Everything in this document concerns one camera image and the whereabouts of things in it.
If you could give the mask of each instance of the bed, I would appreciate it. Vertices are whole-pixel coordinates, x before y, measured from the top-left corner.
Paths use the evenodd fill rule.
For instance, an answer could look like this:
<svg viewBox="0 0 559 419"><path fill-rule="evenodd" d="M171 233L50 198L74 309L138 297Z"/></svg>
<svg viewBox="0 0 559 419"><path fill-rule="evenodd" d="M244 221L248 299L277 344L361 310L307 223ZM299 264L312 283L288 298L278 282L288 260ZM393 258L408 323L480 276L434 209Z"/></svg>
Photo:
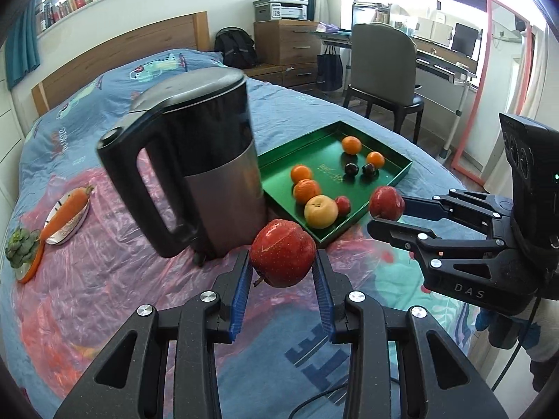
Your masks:
<svg viewBox="0 0 559 419"><path fill-rule="evenodd" d="M203 52L209 38L205 13L170 20L164 21L166 29L161 29L162 22L142 28L141 48L133 41L138 33L132 32L84 53L33 93L42 116L23 147L20 198L8 234L20 224L42 226L64 193L87 183L95 186L83 227L68 243L47 247L32 281L17 284L6 259L0 271L7 365L46 419L53 417L90 361L139 305L151 303L165 309L184 303L211 287L218 274L230 270L238 253L233 250L202 269L194 266L189 249L173 259L157 256L120 201L94 150L100 136L127 113L130 103L155 83L201 67L224 67L220 54ZM179 35L169 36L169 27ZM350 110L266 82L248 79L247 87L258 154L342 120L413 160L398 185L403 194L431 197L462 188L420 148ZM155 188L147 160L139 157L139 166L148 187ZM406 221L426 224L412 218ZM413 254L371 239L365 230L367 222L365 216L328 247L333 268L384 305L426 307L467 352L476 310L424 289ZM444 237L482 237L451 222L431 227ZM171 347L166 417L172 411L173 351ZM393 347L390 353L392 376L397 377ZM311 275L287 289L261 284L251 290L237 341L216 347L223 417L286 418L302 401L347 378L349 354L347 345L327 342ZM398 392L397 383L393 389ZM314 402L299 417L342 417L344 398L345 391L339 390ZM393 396L396 410L397 398Z"/></svg>

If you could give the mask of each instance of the kettle handle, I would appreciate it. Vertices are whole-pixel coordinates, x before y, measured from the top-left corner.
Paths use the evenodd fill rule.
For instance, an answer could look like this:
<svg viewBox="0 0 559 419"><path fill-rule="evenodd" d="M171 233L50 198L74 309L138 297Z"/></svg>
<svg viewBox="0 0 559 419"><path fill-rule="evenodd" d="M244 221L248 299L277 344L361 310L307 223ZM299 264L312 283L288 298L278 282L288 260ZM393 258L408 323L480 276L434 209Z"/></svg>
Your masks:
<svg viewBox="0 0 559 419"><path fill-rule="evenodd" d="M160 256L171 258L197 237L200 220L161 122L140 117L132 128L109 131L99 141L97 154L142 233ZM138 170L138 154L144 148L177 219L173 230L167 228Z"/></svg>

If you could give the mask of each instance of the wooden headboard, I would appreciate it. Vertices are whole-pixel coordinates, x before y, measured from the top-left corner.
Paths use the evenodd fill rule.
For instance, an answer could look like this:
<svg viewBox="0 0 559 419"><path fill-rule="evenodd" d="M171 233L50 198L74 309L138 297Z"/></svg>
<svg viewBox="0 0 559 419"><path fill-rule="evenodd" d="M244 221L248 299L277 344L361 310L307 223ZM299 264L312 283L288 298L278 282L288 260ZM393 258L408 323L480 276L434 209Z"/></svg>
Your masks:
<svg viewBox="0 0 559 419"><path fill-rule="evenodd" d="M32 90L39 116L104 72L169 49L210 49L205 12L162 20L93 47L53 72Z"/></svg>

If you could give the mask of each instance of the kettle lid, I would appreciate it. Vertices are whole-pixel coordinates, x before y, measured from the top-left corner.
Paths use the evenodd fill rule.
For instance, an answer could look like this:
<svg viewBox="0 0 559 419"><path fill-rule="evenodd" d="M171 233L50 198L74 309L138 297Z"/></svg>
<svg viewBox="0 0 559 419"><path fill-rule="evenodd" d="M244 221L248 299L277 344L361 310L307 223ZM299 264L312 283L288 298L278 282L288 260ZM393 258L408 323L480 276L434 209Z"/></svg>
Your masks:
<svg viewBox="0 0 559 419"><path fill-rule="evenodd" d="M134 100L130 112L153 107L191 105L228 92L244 83L244 72L232 67L207 67L163 80Z"/></svg>

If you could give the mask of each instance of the green tray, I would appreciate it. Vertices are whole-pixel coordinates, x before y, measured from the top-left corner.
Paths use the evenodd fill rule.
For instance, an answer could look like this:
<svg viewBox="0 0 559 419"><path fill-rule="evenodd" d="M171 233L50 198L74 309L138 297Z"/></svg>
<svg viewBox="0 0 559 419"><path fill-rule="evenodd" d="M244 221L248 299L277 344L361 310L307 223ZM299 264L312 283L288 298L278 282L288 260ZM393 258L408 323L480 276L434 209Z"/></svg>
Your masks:
<svg viewBox="0 0 559 419"><path fill-rule="evenodd" d="M357 156L342 150L342 139L348 135L359 138L363 149ZM349 162L365 165L371 151L379 151L386 159L379 175L365 179L361 172L354 181L344 177L344 167ZM302 163L312 169L314 179L322 193L332 199L346 196L351 201L351 213L339 217L330 227L317 230L307 226L304 206L298 205L292 195L293 182L290 172L294 165ZM350 125L338 121L308 133L284 145L258 156L262 185L268 204L280 216L299 223L317 242L326 247L368 211L369 198L382 185L396 185L412 166L412 161Z"/></svg>

